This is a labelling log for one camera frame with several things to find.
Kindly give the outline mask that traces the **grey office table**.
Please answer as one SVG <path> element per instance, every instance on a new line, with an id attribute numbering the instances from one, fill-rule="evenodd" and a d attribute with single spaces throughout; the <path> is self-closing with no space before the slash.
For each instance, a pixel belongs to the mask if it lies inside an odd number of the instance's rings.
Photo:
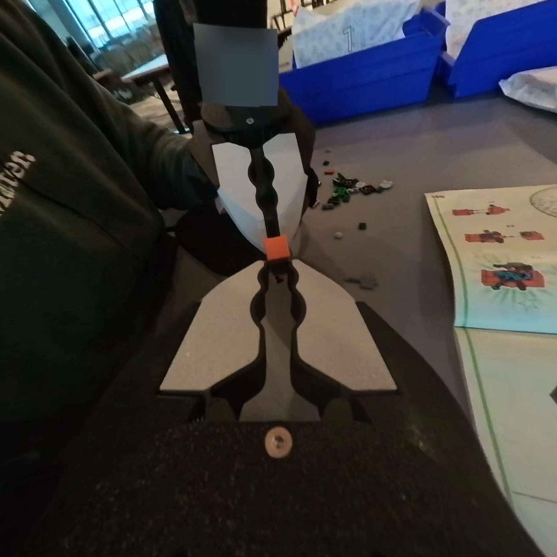
<path id="1" fill-rule="evenodd" d="M 151 85 L 154 87 L 158 98 L 162 101 L 164 108 L 170 116 L 175 128 L 176 133 L 185 135 L 191 132 L 189 126 L 184 124 L 180 119 L 171 99 L 169 98 L 162 82 L 161 77 L 171 74 L 168 58 L 166 54 L 157 56 L 150 62 L 143 64 L 137 69 L 123 75 L 121 77 L 122 83 L 134 84 L 136 86 Z"/>

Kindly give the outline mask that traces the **white instruction booklet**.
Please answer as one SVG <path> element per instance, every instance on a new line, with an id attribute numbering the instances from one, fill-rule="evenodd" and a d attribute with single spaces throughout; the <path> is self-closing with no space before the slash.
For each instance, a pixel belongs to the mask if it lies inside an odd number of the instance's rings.
<path id="1" fill-rule="evenodd" d="M 522 525 L 556 556 L 556 185 L 425 198 L 476 433 Z"/>

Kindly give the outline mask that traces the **person's left forearm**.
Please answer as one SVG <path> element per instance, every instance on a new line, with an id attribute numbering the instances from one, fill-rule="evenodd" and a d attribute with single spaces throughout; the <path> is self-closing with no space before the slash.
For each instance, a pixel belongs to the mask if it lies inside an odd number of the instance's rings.
<path id="1" fill-rule="evenodd" d="M 183 135 L 145 120 L 100 86 L 97 90 L 104 102 L 104 135 L 157 209 L 215 205 L 217 188 Z"/>

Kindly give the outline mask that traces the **white paper bag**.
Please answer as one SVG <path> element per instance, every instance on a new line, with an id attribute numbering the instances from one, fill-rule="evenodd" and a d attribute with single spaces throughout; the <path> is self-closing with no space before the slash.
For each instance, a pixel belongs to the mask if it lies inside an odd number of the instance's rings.
<path id="1" fill-rule="evenodd" d="M 532 108 L 556 113 L 556 66 L 515 73 L 498 84 L 508 98 Z"/>

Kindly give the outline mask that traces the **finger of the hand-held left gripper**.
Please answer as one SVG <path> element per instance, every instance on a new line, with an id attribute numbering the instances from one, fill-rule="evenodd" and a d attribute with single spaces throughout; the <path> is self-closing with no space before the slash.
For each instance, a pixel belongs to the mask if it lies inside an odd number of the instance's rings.
<path id="1" fill-rule="evenodd" d="M 264 155 L 274 170 L 280 232 L 287 236 L 292 254 L 301 245 L 299 231 L 308 177 L 303 170 L 295 133 L 279 134 L 264 145 Z"/>
<path id="2" fill-rule="evenodd" d="M 242 236 L 263 251 L 266 228 L 256 202 L 256 188 L 248 169 L 252 162 L 247 148 L 220 143 L 212 146 L 219 181 L 218 197 Z"/>

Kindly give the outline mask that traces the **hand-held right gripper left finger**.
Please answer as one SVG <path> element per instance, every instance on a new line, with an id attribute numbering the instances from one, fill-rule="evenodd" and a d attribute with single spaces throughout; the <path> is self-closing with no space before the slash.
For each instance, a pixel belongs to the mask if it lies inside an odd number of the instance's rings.
<path id="1" fill-rule="evenodd" d="M 199 307 L 159 387 L 208 395 L 255 364 L 265 348 L 266 264 L 255 262 L 215 286 Z"/>

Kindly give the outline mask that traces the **blue plastic bin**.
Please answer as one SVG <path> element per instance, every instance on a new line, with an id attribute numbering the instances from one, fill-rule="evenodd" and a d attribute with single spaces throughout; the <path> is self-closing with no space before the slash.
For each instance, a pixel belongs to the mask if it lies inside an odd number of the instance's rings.
<path id="1" fill-rule="evenodd" d="M 528 70 L 556 66 L 556 1 L 541 1 L 475 22 L 456 58 L 442 52 L 437 77 L 454 99 L 498 90 Z"/>
<path id="2" fill-rule="evenodd" d="M 290 100 L 320 125 L 428 99 L 449 21 L 424 7 L 403 26 L 404 38 L 279 77 Z"/>

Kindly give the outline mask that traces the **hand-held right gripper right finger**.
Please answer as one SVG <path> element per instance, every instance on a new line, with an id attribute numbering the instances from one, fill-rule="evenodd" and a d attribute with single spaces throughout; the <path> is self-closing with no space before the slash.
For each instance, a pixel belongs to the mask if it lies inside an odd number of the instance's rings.
<path id="1" fill-rule="evenodd" d="M 303 316 L 297 353 L 327 379 L 358 394 L 395 392 L 391 376 L 353 297 L 330 278 L 294 261 Z"/>

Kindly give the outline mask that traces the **pile of toy bricks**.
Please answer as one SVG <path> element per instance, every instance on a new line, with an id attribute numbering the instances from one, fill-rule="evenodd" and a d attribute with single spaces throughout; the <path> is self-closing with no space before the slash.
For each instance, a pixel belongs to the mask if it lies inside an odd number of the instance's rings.
<path id="1" fill-rule="evenodd" d="M 322 211 L 333 211 L 345 205 L 356 195 L 371 196 L 390 191 L 394 182 L 390 179 L 383 179 L 376 184 L 366 183 L 357 178 L 349 178 L 333 169 L 329 160 L 322 163 L 323 174 L 331 178 L 331 191 L 329 197 L 323 202 L 317 197 L 312 197 L 308 201 L 309 209 L 321 208 Z"/>

